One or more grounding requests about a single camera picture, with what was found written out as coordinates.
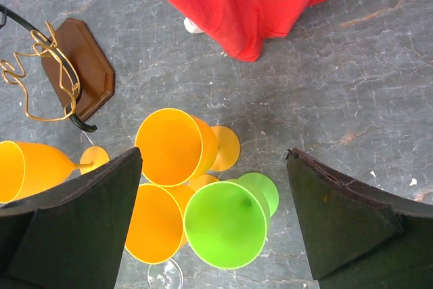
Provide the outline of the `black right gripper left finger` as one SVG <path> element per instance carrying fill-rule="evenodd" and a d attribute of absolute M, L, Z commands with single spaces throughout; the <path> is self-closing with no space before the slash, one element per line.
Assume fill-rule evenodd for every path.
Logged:
<path fill-rule="evenodd" d="M 2 288 L 113 288 L 141 178 L 132 148 L 1 207 Z"/>

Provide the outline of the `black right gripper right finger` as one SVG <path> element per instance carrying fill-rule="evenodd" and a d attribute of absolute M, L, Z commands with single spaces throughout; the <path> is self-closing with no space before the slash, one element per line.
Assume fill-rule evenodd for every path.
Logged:
<path fill-rule="evenodd" d="M 432 207 L 288 151 L 290 189 L 321 288 L 431 288 Z"/>

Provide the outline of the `green plastic goblet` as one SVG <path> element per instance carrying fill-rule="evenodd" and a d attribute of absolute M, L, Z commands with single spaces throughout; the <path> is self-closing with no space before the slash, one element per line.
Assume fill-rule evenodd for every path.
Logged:
<path fill-rule="evenodd" d="M 262 173 L 205 185 L 185 209 L 187 241 L 197 256 L 213 267 L 245 267 L 264 248 L 270 218 L 278 205 L 277 186 Z"/>

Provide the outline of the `orange plastic goblet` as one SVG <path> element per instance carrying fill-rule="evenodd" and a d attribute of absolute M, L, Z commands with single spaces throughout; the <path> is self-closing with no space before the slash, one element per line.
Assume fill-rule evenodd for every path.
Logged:
<path fill-rule="evenodd" d="M 83 175 L 109 162 L 99 146 L 87 148 L 75 163 L 59 149 L 42 143 L 1 142 L 1 203 L 7 204 L 63 183 L 76 170 Z"/>
<path fill-rule="evenodd" d="M 200 188 L 218 180 L 213 175 L 204 174 L 174 187 L 141 184 L 125 242 L 126 250 L 149 265 L 173 257 L 187 243 L 183 219 L 188 202 Z"/>
<path fill-rule="evenodd" d="M 141 123 L 135 147 L 142 174 L 162 187 L 176 187 L 207 171 L 222 172 L 236 164 L 241 145 L 229 127 L 211 126 L 177 108 L 162 108 Z"/>

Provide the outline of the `gold wire wine glass rack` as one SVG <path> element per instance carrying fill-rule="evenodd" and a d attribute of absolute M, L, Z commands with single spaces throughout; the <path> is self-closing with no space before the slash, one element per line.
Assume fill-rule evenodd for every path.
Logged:
<path fill-rule="evenodd" d="M 30 53 L 15 52 L 19 70 L 6 60 L 1 60 L 1 77 L 10 85 L 18 85 L 24 92 L 24 113 L 41 122 L 70 120 L 75 127 L 92 133 L 96 125 L 86 121 L 115 94 L 115 72 L 101 50 L 88 26 L 75 18 L 67 18 L 55 29 L 46 22 L 50 36 L 11 9 L 1 5 L 1 27 L 13 20 L 24 27 L 33 40 Z M 28 89 L 22 82 L 26 71 L 22 57 L 36 57 L 41 64 L 63 108 L 56 118 L 34 116 L 28 109 Z"/>

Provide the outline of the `clear wine glass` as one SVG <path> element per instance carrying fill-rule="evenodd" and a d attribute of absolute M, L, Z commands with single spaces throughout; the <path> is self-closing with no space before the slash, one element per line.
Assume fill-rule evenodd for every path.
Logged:
<path fill-rule="evenodd" d="M 182 289 L 183 272 L 174 259 L 150 265 L 147 269 L 147 283 L 153 289 Z"/>

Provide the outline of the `white stand foot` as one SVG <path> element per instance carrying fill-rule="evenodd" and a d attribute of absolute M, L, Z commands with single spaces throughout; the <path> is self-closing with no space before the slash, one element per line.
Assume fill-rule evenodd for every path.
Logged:
<path fill-rule="evenodd" d="M 189 18 L 185 18 L 183 21 L 183 24 L 184 24 L 186 31 L 191 33 L 191 34 L 202 34 L 204 32 L 200 27 L 198 27 Z"/>

